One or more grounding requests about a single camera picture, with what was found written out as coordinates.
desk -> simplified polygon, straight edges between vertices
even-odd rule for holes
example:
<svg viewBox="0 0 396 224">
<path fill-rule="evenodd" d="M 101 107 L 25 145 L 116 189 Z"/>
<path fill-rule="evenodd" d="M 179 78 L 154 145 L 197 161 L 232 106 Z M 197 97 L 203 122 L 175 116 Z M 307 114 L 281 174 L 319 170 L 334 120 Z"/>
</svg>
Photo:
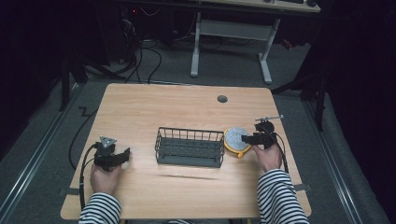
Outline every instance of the desk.
<svg viewBox="0 0 396 224">
<path fill-rule="evenodd" d="M 225 5 L 236 5 L 243 7 L 258 7 L 258 8 L 271 8 L 280 10 L 291 10 L 299 12 L 315 12 L 319 13 L 320 8 L 318 6 L 310 7 L 304 2 L 303 4 L 295 4 L 283 1 L 275 1 L 274 3 L 265 3 L 262 0 L 203 0 L 202 2 L 207 3 L 218 3 Z M 195 25 L 195 45 L 192 53 L 191 62 L 191 76 L 198 76 L 199 67 L 199 40 L 200 35 L 218 35 L 234 38 L 245 38 L 254 39 L 260 41 L 266 41 L 265 47 L 262 49 L 262 53 L 259 53 L 259 62 L 262 67 L 262 76 L 266 84 L 271 84 L 272 79 L 270 71 L 268 69 L 267 57 L 270 48 L 274 42 L 276 31 L 280 19 L 275 19 L 274 24 L 269 25 L 255 25 L 245 24 L 238 22 L 228 21 L 212 21 L 212 20 L 201 20 L 201 13 L 197 15 L 197 21 Z"/>
<path fill-rule="evenodd" d="M 220 103 L 219 95 L 228 101 Z M 253 151 L 241 159 L 226 151 L 220 168 L 205 168 L 158 164 L 154 148 L 161 126 L 209 131 L 237 126 L 252 134 L 255 119 L 275 115 L 274 99 L 265 88 L 110 84 L 82 155 L 100 135 L 117 138 L 116 153 L 131 148 L 115 193 L 122 219 L 259 217 L 256 187 L 262 170 Z M 285 142 L 292 183 L 302 184 L 281 120 L 273 123 Z M 81 163 L 72 189 L 78 188 Z M 87 201 L 92 195 L 90 173 L 88 165 L 84 173 Z M 298 191 L 297 198 L 309 216 L 305 192 Z M 62 218 L 78 219 L 79 213 L 78 196 L 67 195 Z"/>
</svg>

black cable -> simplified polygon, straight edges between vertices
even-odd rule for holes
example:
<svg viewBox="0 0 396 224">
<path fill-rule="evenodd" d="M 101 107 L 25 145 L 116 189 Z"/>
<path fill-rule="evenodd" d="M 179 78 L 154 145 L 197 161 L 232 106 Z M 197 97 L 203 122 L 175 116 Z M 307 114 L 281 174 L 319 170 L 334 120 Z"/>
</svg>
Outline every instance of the black cable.
<svg viewBox="0 0 396 224">
<path fill-rule="evenodd" d="M 119 74 L 121 74 L 121 73 L 124 73 L 124 72 L 130 70 L 130 69 L 133 68 L 133 67 L 134 67 L 134 60 L 132 59 L 131 61 L 128 62 L 128 64 L 127 64 L 125 67 L 123 67 L 123 68 L 121 68 L 120 70 L 115 71 L 115 72 L 113 72 L 113 73 L 116 74 L 116 75 L 119 75 Z M 86 71 L 87 73 L 91 74 L 91 75 L 98 76 L 98 77 L 104 76 L 104 75 L 105 75 L 105 74 L 103 74 L 103 73 L 98 73 L 98 72 L 92 71 L 92 70 L 89 69 L 88 67 L 85 67 L 85 71 Z"/>
<path fill-rule="evenodd" d="M 220 48 L 220 47 L 222 46 L 222 44 L 223 44 L 223 38 L 221 38 L 221 39 L 219 40 L 219 44 L 218 44 L 217 46 L 215 46 L 214 48 L 205 48 L 205 47 L 202 46 L 204 43 L 201 43 L 201 42 L 200 42 L 200 48 L 201 48 L 201 49 L 213 50 L 213 49 L 218 49 L 218 48 Z"/>
<path fill-rule="evenodd" d="M 69 162 L 70 162 L 70 165 L 73 167 L 74 170 L 76 170 L 77 167 L 76 167 L 76 165 L 75 165 L 75 164 L 73 163 L 73 161 L 72 161 L 72 147 L 73 147 L 73 145 L 74 145 L 74 143 L 75 143 L 75 141 L 76 141 L 76 139 L 77 139 L 77 136 L 78 136 L 79 132 L 81 132 L 81 130 L 82 130 L 82 128 L 84 127 L 84 125 L 88 122 L 88 120 L 89 120 L 90 118 L 92 118 L 92 116 L 93 116 L 94 114 L 96 114 L 96 112 L 98 112 L 98 109 L 95 109 L 95 111 L 93 111 L 93 112 L 85 119 L 85 121 L 79 126 L 78 131 L 77 131 L 76 134 L 74 135 L 73 140 L 72 140 L 72 142 L 71 142 L 71 144 L 70 144 L 70 147 L 69 147 Z"/>
<path fill-rule="evenodd" d="M 191 35 L 191 31 L 192 31 L 192 28 L 194 27 L 194 24 L 196 23 L 196 18 L 197 18 L 197 12 L 194 12 L 194 16 L 192 17 L 190 29 L 189 29 L 189 30 L 187 31 L 187 33 L 186 33 L 185 35 L 183 35 L 182 37 L 177 38 L 177 39 L 174 39 L 174 43 L 176 43 L 176 41 L 178 41 L 178 40 L 183 40 L 183 39 L 186 39 L 186 38 L 190 38 L 190 37 L 192 37 L 192 36 L 195 36 L 195 35 Z"/>
<path fill-rule="evenodd" d="M 93 161 L 93 160 L 94 160 L 94 158 L 88 160 L 87 163 L 85 163 L 84 169 L 85 169 L 85 167 L 87 167 L 87 165 L 90 164 L 90 162 Z"/>
<path fill-rule="evenodd" d="M 81 211 L 85 207 L 85 196 L 84 196 L 84 170 L 88 163 L 86 163 L 87 157 L 90 154 L 91 150 L 97 147 L 96 143 L 88 148 L 87 152 L 85 153 L 84 160 L 81 164 L 81 173 L 79 174 L 79 204 L 81 205 Z"/>
<path fill-rule="evenodd" d="M 264 128 L 261 126 L 261 128 L 264 130 L 264 132 L 266 134 L 268 134 L 268 136 L 271 137 L 271 139 L 275 142 L 277 148 L 280 151 L 280 154 L 282 155 L 282 161 L 283 161 L 283 166 L 285 167 L 285 172 L 288 174 L 289 173 L 289 166 L 288 166 L 288 161 L 286 160 L 286 149 L 285 149 L 285 143 L 283 142 L 283 139 L 279 136 L 279 134 L 276 134 L 277 136 L 279 136 L 280 140 L 282 141 L 283 144 L 283 150 L 282 147 L 280 146 L 280 144 L 276 141 L 276 139 Z"/>
<path fill-rule="evenodd" d="M 108 70 L 107 68 L 103 67 L 101 64 L 95 61 L 91 61 L 90 59 L 87 59 L 82 55 L 75 54 L 75 56 L 76 59 L 78 59 L 81 64 L 89 64 L 91 67 L 93 67 L 94 69 L 96 69 L 97 71 L 103 73 L 108 77 L 111 77 L 113 79 L 124 79 L 124 77 L 120 77 L 119 75 L 114 74 L 113 72 L 111 72 L 110 70 Z"/>
<path fill-rule="evenodd" d="M 142 60 L 143 60 L 143 52 L 142 52 L 143 50 L 142 50 L 142 48 L 140 48 L 140 59 L 139 59 L 139 65 L 142 63 Z M 142 80 L 140 79 L 140 76 L 139 76 L 139 66 L 137 66 L 136 67 L 136 76 L 137 76 L 137 80 L 139 81 L 139 83 L 140 84 L 142 84 Z"/>
<path fill-rule="evenodd" d="M 148 84 L 149 84 L 152 75 L 154 75 L 154 73 L 155 73 L 155 72 L 157 71 L 157 69 L 160 67 L 160 65 L 161 65 L 161 63 L 162 63 L 162 61 L 163 61 L 163 57 L 161 56 L 161 54 L 160 54 L 158 51 L 156 51 L 156 50 L 154 50 L 154 49 L 146 49 L 146 50 L 150 50 L 150 51 L 156 53 L 156 54 L 160 57 L 160 61 L 158 62 L 157 67 L 156 67 L 156 68 L 151 72 L 151 74 L 148 76 Z"/>
<path fill-rule="evenodd" d="M 258 40 L 249 39 L 248 41 L 246 41 L 244 43 L 237 43 L 234 41 L 227 40 L 226 38 L 224 38 L 223 41 L 227 44 L 233 44 L 233 45 L 237 45 L 237 46 L 245 46 L 245 45 L 254 44 L 254 43 L 258 42 Z"/>
<path fill-rule="evenodd" d="M 134 74 L 134 72 L 137 70 L 137 68 L 140 66 L 141 63 L 142 63 L 142 52 L 140 52 L 139 63 L 135 65 L 134 71 L 132 71 L 131 74 L 125 79 L 124 83 L 127 83 L 129 81 L 129 79 L 132 77 L 132 75 Z"/>
<path fill-rule="evenodd" d="M 173 42 L 173 44 L 175 44 L 175 45 L 178 45 L 178 46 L 181 46 L 181 47 L 189 47 L 189 46 L 192 46 L 192 45 L 194 45 L 194 41 L 190 41 L 190 43 L 189 44 L 179 44 L 179 43 L 177 43 L 177 42 L 183 42 L 183 41 L 186 41 L 188 38 L 190 38 L 190 37 L 186 37 L 185 39 L 182 39 L 182 40 L 176 40 L 176 41 L 174 41 Z"/>
</svg>

person's left hand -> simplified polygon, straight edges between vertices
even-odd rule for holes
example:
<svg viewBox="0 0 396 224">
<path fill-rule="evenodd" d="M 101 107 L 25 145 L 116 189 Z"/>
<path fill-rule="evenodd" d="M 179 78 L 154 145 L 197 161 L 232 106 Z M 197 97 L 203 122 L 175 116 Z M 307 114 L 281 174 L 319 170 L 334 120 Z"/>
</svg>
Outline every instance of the person's left hand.
<svg viewBox="0 0 396 224">
<path fill-rule="evenodd" d="M 102 167 L 92 165 L 91 186 L 94 193 L 103 192 L 113 195 L 119 181 L 121 166 L 117 166 L 111 172 L 106 172 Z"/>
</svg>

wooden table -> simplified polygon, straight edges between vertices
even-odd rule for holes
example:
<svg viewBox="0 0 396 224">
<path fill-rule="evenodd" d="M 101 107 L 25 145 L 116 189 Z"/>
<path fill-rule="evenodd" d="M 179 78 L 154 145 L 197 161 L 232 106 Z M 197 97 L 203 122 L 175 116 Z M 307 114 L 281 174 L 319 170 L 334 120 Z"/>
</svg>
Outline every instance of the wooden table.
<svg viewBox="0 0 396 224">
<path fill-rule="evenodd" d="M 220 103 L 219 95 L 228 102 Z M 110 84 L 82 155 L 100 135 L 118 140 L 116 153 L 131 148 L 115 193 L 122 219 L 259 217 L 256 187 L 262 170 L 253 151 L 238 159 L 226 150 L 220 168 L 205 168 L 158 164 L 154 147 L 161 126 L 209 131 L 241 127 L 252 134 L 255 119 L 277 115 L 272 94 L 265 88 Z M 272 122 L 285 142 L 292 182 L 302 184 L 281 120 Z M 78 188 L 81 163 L 72 189 Z M 90 173 L 88 165 L 86 201 L 92 195 Z M 309 216 L 305 192 L 298 191 L 297 197 Z M 67 195 L 62 218 L 78 219 L 79 214 L 78 196 Z"/>
</svg>

table leg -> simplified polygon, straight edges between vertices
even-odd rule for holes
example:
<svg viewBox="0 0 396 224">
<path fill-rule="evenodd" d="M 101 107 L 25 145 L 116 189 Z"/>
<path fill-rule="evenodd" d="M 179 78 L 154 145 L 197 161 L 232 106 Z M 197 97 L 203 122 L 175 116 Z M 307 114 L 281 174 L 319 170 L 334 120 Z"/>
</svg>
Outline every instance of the table leg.
<svg viewBox="0 0 396 224">
<path fill-rule="evenodd" d="M 269 38 L 267 40 L 267 45 L 264 49 L 264 53 L 259 54 L 259 60 L 260 60 L 260 65 L 262 66 L 262 75 L 264 76 L 264 82 L 266 84 L 272 84 L 272 79 L 271 79 L 271 74 L 268 69 L 268 64 L 267 64 L 267 57 L 268 53 L 270 52 L 271 46 L 274 42 L 274 38 L 276 35 L 277 27 L 279 26 L 280 19 L 275 20 L 274 25 L 271 29 Z"/>
<path fill-rule="evenodd" d="M 192 53 L 192 62 L 191 62 L 192 77 L 198 76 L 200 33 L 201 33 L 201 12 L 197 12 L 197 22 L 195 27 L 195 45 L 194 45 L 194 52 Z"/>
</svg>

